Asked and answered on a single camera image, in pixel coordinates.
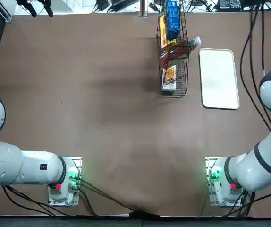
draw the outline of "bottle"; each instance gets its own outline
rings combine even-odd
[[[196,47],[202,44],[201,38],[186,41],[182,40],[172,46],[168,51],[161,54],[161,66],[163,69],[169,68],[182,62]]]

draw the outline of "white tray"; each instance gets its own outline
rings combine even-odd
[[[202,103],[206,108],[239,108],[234,55],[231,50],[199,51]]]

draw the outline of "red button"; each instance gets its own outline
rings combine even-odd
[[[231,189],[236,189],[236,184],[231,183],[231,184],[230,184],[230,188],[231,188]]]

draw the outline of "black cable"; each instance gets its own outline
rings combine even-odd
[[[21,9],[23,9],[25,12],[27,12],[27,10],[24,8],[24,7],[21,7],[21,6],[19,6]],[[41,13],[42,13],[42,11],[44,10],[44,6],[43,6],[43,9],[40,11],[40,13],[38,13],[37,14],[37,16],[38,15],[40,15]]]
[[[77,180],[80,180],[80,181],[82,181],[83,183],[85,183],[85,184],[91,186],[92,188],[94,188],[95,190],[97,190],[98,192],[100,192],[101,194],[103,194],[107,199],[113,200],[114,202],[116,202],[117,204],[121,205],[122,207],[125,207],[125,208],[127,208],[127,209],[130,209],[130,210],[132,210],[132,211],[136,211],[136,209],[133,209],[133,208],[131,208],[131,207],[129,207],[129,206],[124,205],[124,204],[121,203],[120,201],[116,200],[115,198],[113,198],[113,197],[111,197],[110,195],[106,194],[105,192],[101,191],[101,190],[98,189],[97,187],[93,186],[91,183],[89,183],[89,182],[87,182],[87,181],[85,181],[85,180],[83,180],[83,179],[81,179],[81,178],[77,178]]]
[[[10,186],[5,186],[11,193],[15,194],[16,196],[19,196],[25,200],[28,200],[32,203],[37,204],[39,207],[41,207],[43,210],[47,211],[48,213],[50,213],[52,216],[55,216],[55,214],[53,214],[52,212],[50,212],[48,209],[46,209],[45,207],[43,207],[42,205],[38,204],[37,202],[35,202],[34,200],[32,200],[31,198],[29,198],[27,195],[23,194],[22,192],[16,191],[14,188],[10,187]]]
[[[252,204],[254,203],[254,200],[255,200],[255,192],[252,192],[251,193],[251,198],[250,198],[250,202],[249,202],[249,205],[247,206],[246,208],[246,211],[244,213],[244,217],[246,218],[250,212],[250,209],[252,207]]]
[[[235,203],[233,204],[233,206],[232,206],[230,212],[229,212],[228,214],[226,214],[227,216],[229,216],[230,214],[232,214],[233,209],[235,208],[235,206],[236,206],[238,200],[244,195],[244,192],[245,192],[245,191],[243,191],[243,192],[239,195],[239,197],[236,199],[236,201],[235,201]]]
[[[267,10],[271,10],[271,7],[266,2],[264,4],[268,7]]]
[[[84,198],[85,198],[85,200],[86,200],[86,203],[87,203],[87,206],[88,206],[88,209],[89,209],[90,213],[91,213],[92,215],[94,215],[94,216],[98,216],[98,215],[94,212],[93,207],[91,206],[90,201],[89,201],[89,198],[88,198],[88,196],[86,195],[86,193],[85,193],[81,188],[79,188],[79,191],[84,195]]]
[[[250,38],[251,38],[252,30],[253,30],[253,27],[254,27],[254,25],[255,25],[256,18],[257,18],[257,13],[258,13],[258,12],[255,13],[253,22],[251,23],[252,25],[250,26],[250,32],[249,32],[249,35],[248,35],[248,37],[247,37],[247,40],[246,40],[246,42],[245,42],[245,46],[244,46],[243,51],[242,51],[242,54],[241,54],[241,58],[240,58],[240,78],[241,78],[241,81],[242,81],[242,83],[243,83],[243,86],[244,86],[244,88],[245,88],[245,90],[246,90],[248,96],[250,97],[250,100],[251,100],[252,104],[254,105],[255,109],[256,109],[257,112],[258,112],[258,114],[259,114],[260,117],[262,118],[264,124],[267,126],[267,128],[269,129],[269,131],[271,131],[271,128],[269,127],[269,125],[268,125],[268,123],[266,122],[265,118],[263,117],[262,113],[261,113],[260,110],[258,109],[256,103],[254,102],[254,100],[253,100],[253,98],[252,98],[252,96],[251,96],[251,94],[250,94],[250,92],[249,92],[249,90],[248,90],[248,88],[247,88],[247,86],[246,86],[246,84],[245,84],[245,80],[244,80],[244,77],[243,77],[243,70],[242,70],[242,68],[243,68],[243,59],[244,59],[245,50],[246,50],[246,47],[247,47],[247,45],[248,45],[248,42],[249,42],[249,40],[250,40]]]
[[[192,13],[192,11],[196,8],[196,6],[193,6],[192,10],[190,11],[190,13]]]
[[[212,0],[209,0],[209,1],[212,2],[214,5],[216,5],[214,1],[212,1]]]
[[[45,203],[42,203],[42,202],[35,201],[35,200],[33,200],[32,198],[28,197],[28,196],[25,195],[24,193],[18,191],[17,189],[15,189],[15,188],[13,188],[13,187],[11,187],[11,186],[6,186],[6,188],[7,188],[9,191],[11,191],[12,193],[14,193],[15,195],[17,195],[17,196],[19,196],[19,197],[21,197],[21,198],[23,198],[23,199],[26,199],[26,200],[28,200],[28,201],[30,201],[30,202],[32,202],[32,203],[35,203],[35,204],[37,204],[38,206],[40,206],[41,208],[43,208],[43,209],[45,209],[45,208],[42,207],[42,206],[45,206],[45,207],[48,207],[48,208],[50,208],[50,209],[53,209],[53,210],[57,211],[57,212],[60,213],[60,214],[65,215],[65,216],[71,216],[71,215],[69,215],[69,214],[63,213],[62,211],[60,211],[60,210],[54,208],[53,206],[50,206],[50,205],[45,204]]]
[[[46,214],[46,215],[48,215],[48,216],[52,216],[51,214],[46,213],[46,212],[44,212],[44,211],[40,211],[40,210],[37,210],[37,209],[25,207],[25,206],[23,206],[23,205],[21,205],[21,204],[15,202],[15,201],[9,196],[9,194],[8,194],[8,192],[7,192],[6,188],[5,188],[5,186],[2,186],[2,188],[3,188],[4,193],[5,193],[5,195],[7,196],[7,198],[8,198],[12,203],[14,203],[15,205],[17,205],[17,206],[19,206],[19,207],[22,207],[22,208],[24,208],[24,209],[27,209],[27,210],[32,210],[32,211],[36,211],[36,212],[39,212],[39,213],[42,213],[42,214]]]
[[[250,12],[250,29],[251,29],[251,31],[253,30],[253,27],[254,27],[254,25],[252,24],[252,22],[253,22],[253,12],[251,11]],[[262,29],[263,30],[263,34],[262,34],[262,65],[263,65],[263,70],[264,70],[264,60],[263,60],[263,56],[264,56],[264,54],[263,54],[264,25],[262,25],[262,27],[263,27],[263,29]],[[255,77],[254,77],[253,60],[252,60],[252,34],[251,34],[251,37],[250,37],[249,49],[250,49],[250,70],[251,70],[251,77],[252,77],[252,82],[253,82],[254,90],[255,90],[256,96],[257,96],[260,104],[263,107],[264,112],[266,113],[266,116],[267,116],[267,118],[268,118],[268,120],[270,122],[270,125],[271,125],[271,118],[269,117],[269,114],[268,114],[268,112],[267,112],[267,110],[266,110],[266,108],[265,108],[265,106],[264,106],[264,104],[262,102],[262,99],[260,98],[260,95],[259,95],[258,90],[257,90],[257,85],[256,85]]]
[[[252,26],[252,12],[250,13],[250,26]],[[264,72],[264,10],[263,10],[263,4],[262,4],[262,68],[263,68],[263,72]],[[252,61],[252,35],[251,35],[251,38],[250,38],[250,69],[251,69],[251,76],[252,76],[252,81],[253,81],[253,85],[254,85],[254,89],[255,89],[255,93],[258,97],[258,100],[260,102],[260,104],[262,105],[263,107],[263,110],[264,112],[266,113],[266,116],[270,122],[270,125],[271,125],[271,118],[269,117],[269,114],[260,98],[260,95],[258,93],[258,90],[257,90],[257,86],[256,86],[256,81],[255,81],[255,78],[254,78],[254,72],[253,72],[253,61]]]
[[[78,2],[78,1],[76,1],[76,2],[77,2],[77,4],[78,4],[78,6],[80,7],[80,9],[82,9],[82,7],[80,6],[79,2]]]
[[[199,1],[206,6],[206,9],[208,10],[208,12],[212,12],[212,10],[209,8],[209,6],[204,0],[199,0]]]
[[[246,199],[249,195],[249,192],[248,191],[244,191],[244,196],[243,198],[241,199],[241,210],[239,211],[238,215],[235,217],[236,219],[240,219],[242,218],[246,213],[247,213],[247,210],[245,210],[244,212],[243,211],[243,205],[246,203]]]
[[[263,199],[269,198],[270,196],[271,196],[271,193],[268,194],[268,195],[262,196],[262,197],[260,197],[260,198],[258,198],[258,199],[256,199],[256,200],[254,200],[254,201],[252,201],[252,203],[257,202],[257,201],[259,201],[259,200],[263,200]],[[236,213],[236,212],[238,212],[239,210],[241,210],[242,208],[236,209],[236,210],[233,211],[232,213],[229,213],[229,214],[227,214],[227,215],[225,215],[225,216],[222,216],[222,218],[226,218],[226,217],[228,217],[230,214]]]
[[[106,199],[109,199],[109,197],[108,197],[107,195],[105,195],[105,194],[103,194],[103,193],[101,193],[101,192],[95,190],[94,188],[92,188],[92,187],[90,187],[90,186],[88,186],[88,185],[80,184],[80,186],[85,187],[86,189],[88,189],[88,190],[90,190],[90,191],[92,191],[92,192],[94,192],[94,193],[96,193],[96,194],[98,194],[98,195],[100,195],[100,196],[103,196],[103,197],[106,198]]]
[[[189,12],[189,10],[190,10],[190,8],[191,8],[191,6],[192,6],[193,1],[194,1],[194,0],[191,0],[191,2],[189,2],[189,3],[187,4],[186,9],[187,9],[188,5],[190,4],[190,6],[189,6],[189,8],[188,8],[188,10],[187,10],[187,13]]]
[[[98,5],[98,3],[96,3],[96,4],[94,5],[93,10],[94,10],[94,8],[95,8],[97,5]],[[92,13],[93,13],[93,10],[92,10]],[[96,10],[97,10],[97,9],[96,9]],[[95,10],[94,12],[96,12],[96,10]]]

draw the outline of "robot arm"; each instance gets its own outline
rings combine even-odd
[[[261,80],[259,91],[271,111],[271,71]],[[219,173],[214,187],[222,206],[232,206],[243,190],[254,192],[271,185],[271,133],[248,153],[220,157],[211,171]]]
[[[0,130],[5,123],[5,108],[0,99]],[[80,177],[74,161],[47,151],[20,150],[0,141],[0,185],[47,184],[53,205],[77,205],[78,193],[72,178]]]

